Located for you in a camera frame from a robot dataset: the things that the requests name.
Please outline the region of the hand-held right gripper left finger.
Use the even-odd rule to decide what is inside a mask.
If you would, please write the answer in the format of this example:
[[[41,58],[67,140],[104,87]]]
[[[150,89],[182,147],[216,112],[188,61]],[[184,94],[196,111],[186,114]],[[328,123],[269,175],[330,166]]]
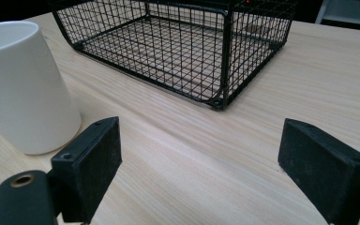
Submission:
[[[52,159],[55,212],[89,223],[122,163],[119,118],[96,121]]]

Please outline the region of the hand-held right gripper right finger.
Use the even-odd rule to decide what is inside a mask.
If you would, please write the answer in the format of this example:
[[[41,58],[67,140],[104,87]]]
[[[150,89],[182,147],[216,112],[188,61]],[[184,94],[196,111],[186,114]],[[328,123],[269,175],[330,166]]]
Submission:
[[[311,124],[287,118],[278,164],[333,225],[360,220],[360,152]]]

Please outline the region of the white cup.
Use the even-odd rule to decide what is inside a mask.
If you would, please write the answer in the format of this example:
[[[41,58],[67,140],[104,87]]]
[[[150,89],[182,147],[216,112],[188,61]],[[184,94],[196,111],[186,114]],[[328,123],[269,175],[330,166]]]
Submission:
[[[51,152],[78,132],[81,115],[34,22],[0,22],[0,135],[27,155]]]

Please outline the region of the black wire basket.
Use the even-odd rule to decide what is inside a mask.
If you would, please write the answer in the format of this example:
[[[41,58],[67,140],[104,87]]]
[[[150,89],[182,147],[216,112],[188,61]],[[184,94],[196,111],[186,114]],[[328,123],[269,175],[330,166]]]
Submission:
[[[298,0],[47,0],[78,53],[226,109],[285,45]]]

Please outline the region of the grey metal stand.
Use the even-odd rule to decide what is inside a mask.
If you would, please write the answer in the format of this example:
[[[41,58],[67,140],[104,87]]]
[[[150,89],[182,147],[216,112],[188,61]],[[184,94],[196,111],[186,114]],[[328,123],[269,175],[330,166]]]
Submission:
[[[323,20],[360,24],[360,0],[323,0],[315,23]]]

